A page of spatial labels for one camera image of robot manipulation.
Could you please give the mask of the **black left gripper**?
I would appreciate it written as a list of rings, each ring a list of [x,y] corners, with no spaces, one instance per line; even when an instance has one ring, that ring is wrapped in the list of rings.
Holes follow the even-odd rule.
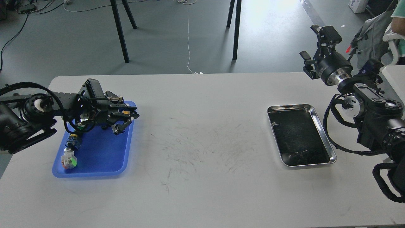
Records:
[[[87,79],[75,97],[75,126],[76,130],[90,130],[95,126],[103,129],[112,128],[115,135],[123,133],[140,115],[136,106],[126,103],[110,104],[100,82]]]

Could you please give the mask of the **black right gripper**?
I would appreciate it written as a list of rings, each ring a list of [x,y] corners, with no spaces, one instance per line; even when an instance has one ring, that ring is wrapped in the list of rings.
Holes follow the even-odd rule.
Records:
[[[352,86],[353,67],[341,54],[335,51],[335,45],[342,42],[342,37],[333,26],[310,26],[317,35],[317,51],[314,58],[307,51],[299,54],[304,60],[303,71],[311,79],[322,79],[327,86]]]

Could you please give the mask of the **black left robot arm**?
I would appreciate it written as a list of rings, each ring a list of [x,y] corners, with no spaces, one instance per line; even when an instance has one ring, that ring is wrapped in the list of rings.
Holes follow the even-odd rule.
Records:
[[[15,154],[56,133],[55,117],[61,116],[68,133],[82,135],[95,126],[123,133],[137,119],[136,106],[122,96],[103,92],[100,82],[87,79],[78,93],[52,92],[32,82],[6,85],[1,89],[1,151]]]

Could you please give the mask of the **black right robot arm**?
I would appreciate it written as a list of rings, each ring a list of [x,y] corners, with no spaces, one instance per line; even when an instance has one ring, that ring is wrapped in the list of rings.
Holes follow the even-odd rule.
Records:
[[[322,79],[327,86],[336,85],[339,91],[328,105],[323,118],[324,130],[330,111],[338,122],[358,130],[357,143],[369,151],[353,151],[330,139],[337,149],[358,155],[387,154],[389,163],[375,165],[373,176],[390,200],[404,203],[404,106],[401,102],[387,98],[378,87],[383,80],[379,76],[382,63],[370,58],[354,76],[349,60],[335,50],[342,41],[333,26],[312,25],[317,35],[318,49],[313,57],[300,52],[304,60],[303,71],[311,79]]]

